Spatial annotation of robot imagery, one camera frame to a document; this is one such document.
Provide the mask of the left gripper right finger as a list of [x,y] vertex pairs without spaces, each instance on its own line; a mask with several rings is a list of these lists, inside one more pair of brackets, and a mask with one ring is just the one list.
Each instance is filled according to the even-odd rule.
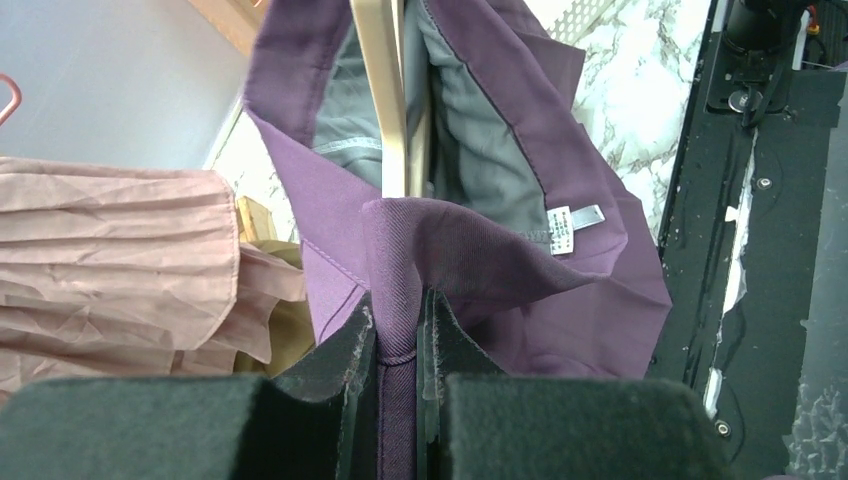
[[510,376],[427,291],[417,328],[421,479],[725,479],[703,408],[662,380]]

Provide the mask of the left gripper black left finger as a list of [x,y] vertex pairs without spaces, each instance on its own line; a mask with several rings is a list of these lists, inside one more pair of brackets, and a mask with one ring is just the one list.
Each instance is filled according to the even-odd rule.
[[375,329],[363,298],[283,374],[30,384],[1,412],[5,479],[373,479]]

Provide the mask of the brown skirt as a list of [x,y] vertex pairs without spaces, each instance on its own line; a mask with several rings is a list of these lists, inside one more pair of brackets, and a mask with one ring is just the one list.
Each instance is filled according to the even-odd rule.
[[[303,270],[300,247],[280,240],[252,242],[260,251]],[[276,377],[300,361],[314,345],[313,324],[306,300],[279,301],[269,318],[272,360],[263,364],[246,353],[239,352],[234,361],[235,373],[262,373]]]

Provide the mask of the purple garment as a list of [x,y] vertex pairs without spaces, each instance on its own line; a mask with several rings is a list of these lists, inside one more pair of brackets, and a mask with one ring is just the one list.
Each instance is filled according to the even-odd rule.
[[421,300],[513,374],[642,378],[671,307],[640,200],[572,113],[581,50],[522,1],[409,1],[407,107],[432,112],[427,198],[386,199],[346,1],[274,1],[244,92],[299,231],[313,331],[372,302],[376,474],[417,473]]

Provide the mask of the pink skirt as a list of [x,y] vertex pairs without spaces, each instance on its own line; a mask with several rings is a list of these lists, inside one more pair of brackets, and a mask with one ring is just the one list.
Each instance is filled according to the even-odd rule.
[[272,360],[305,276],[239,236],[208,170],[1,161],[1,395],[58,377],[228,375]]

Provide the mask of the wooden hanger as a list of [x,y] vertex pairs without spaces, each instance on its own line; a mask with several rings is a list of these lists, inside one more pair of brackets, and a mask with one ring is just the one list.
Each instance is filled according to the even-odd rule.
[[404,3],[351,0],[382,143],[381,191],[385,198],[428,193],[430,117],[424,92],[420,119],[407,125],[404,78]]

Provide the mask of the pink wire hanger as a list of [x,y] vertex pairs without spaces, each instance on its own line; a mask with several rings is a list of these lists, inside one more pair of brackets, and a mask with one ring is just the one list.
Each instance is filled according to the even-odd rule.
[[0,114],[0,125],[3,125],[20,107],[22,103],[22,92],[17,82],[11,76],[1,73],[0,78],[1,83],[4,84],[9,91],[8,102],[2,108]]

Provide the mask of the wooden clothes rack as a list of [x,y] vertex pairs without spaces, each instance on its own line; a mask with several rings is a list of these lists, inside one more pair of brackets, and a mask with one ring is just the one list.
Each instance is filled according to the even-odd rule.
[[[244,58],[268,8],[266,1],[192,1],[190,5]],[[219,173],[236,198],[240,236],[244,242],[286,240],[291,233],[284,217],[287,200],[261,145],[258,130],[240,101],[224,123],[205,167]]]

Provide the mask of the white perforated basket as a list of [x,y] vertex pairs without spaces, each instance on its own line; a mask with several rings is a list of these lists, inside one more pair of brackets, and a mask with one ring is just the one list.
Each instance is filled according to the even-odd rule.
[[556,16],[546,25],[546,30],[554,40],[574,45],[614,3],[614,0],[564,1],[557,6]]

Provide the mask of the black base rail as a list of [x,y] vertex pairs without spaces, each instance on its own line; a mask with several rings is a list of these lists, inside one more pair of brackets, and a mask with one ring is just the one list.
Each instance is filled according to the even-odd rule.
[[740,479],[847,475],[847,5],[716,1],[658,237],[652,378]]

